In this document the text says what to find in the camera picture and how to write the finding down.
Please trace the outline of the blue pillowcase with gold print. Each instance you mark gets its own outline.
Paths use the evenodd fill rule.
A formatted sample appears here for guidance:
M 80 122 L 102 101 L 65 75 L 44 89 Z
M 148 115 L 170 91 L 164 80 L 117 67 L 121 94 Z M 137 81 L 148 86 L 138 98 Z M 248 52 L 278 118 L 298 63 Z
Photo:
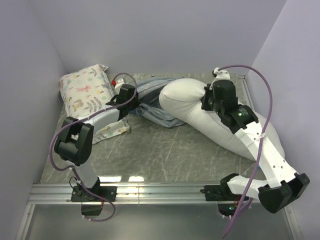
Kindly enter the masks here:
M 159 102 L 161 90 L 169 83 L 181 77 L 151 77 L 137 83 L 137 96 L 139 106 L 130 111 L 131 115 L 144 117 L 147 120 L 165 128 L 179 127 L 184 124 L 182 120 L 169 114 Z

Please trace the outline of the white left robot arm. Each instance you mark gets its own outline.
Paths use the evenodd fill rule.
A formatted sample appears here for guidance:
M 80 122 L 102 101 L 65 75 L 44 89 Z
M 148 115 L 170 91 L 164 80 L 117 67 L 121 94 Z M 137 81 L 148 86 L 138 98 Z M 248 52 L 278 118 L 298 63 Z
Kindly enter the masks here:
M 54 145 L 54 152 L 69 164 L 77 180 L 77 187 L 89 201 L 103 197 L 101 182 L 89 158 L 94 135 L 104 127 L 117 123 L 139 106 L 137 87 L 123 84 L 110 102 L 84 119 L 67 117 Z

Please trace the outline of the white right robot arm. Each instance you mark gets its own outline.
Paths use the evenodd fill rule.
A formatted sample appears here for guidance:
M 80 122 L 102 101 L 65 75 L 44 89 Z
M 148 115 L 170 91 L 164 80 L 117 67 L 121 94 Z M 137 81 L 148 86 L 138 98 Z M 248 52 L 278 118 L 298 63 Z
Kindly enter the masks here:
M 230 80 L 217 80 L 204 87 L 201 109 L 214 111 L 222 124 L 240 140 L 254 157 L 265 180 L 245 178 L 232 173 L 220 180 L 220 185 L 206 185 L 206 197 L 231 201 L 237 196 L 257 199 L 270 213 L 275 214 L 299 199 L 310 179 L 299 174 L 267 137 L 258 116 L 247 105 L 239 104 L 236 88 Z

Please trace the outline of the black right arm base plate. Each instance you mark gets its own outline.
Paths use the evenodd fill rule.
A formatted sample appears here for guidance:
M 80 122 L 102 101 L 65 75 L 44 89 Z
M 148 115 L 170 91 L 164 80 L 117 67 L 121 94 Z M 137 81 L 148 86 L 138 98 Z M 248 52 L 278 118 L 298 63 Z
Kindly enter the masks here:
M 239 201 L 241 199 L 240 194 L 233 194 L 228 186 L 221 184 L 205 185 L 200 192 L 205 195 L 207 202 Z

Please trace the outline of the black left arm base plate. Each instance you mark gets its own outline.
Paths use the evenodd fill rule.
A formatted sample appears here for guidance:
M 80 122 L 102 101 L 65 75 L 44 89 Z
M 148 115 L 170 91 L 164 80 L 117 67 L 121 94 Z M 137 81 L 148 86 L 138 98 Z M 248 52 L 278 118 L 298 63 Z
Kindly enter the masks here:
M 117 195 L 117 187 L 116 186 L 101 186 L 99 190 L 91 189 L 91 191 L 101 198 L 105 198 L 110 202 L 114 202 L 116 200 Z M 72 190 L 71 194 L 71 202 L 75 203 L 84 203 L 84 202 L 99 202 L 100 198 L 93 196 L 84 190 L 81 186 L 75 186 Z

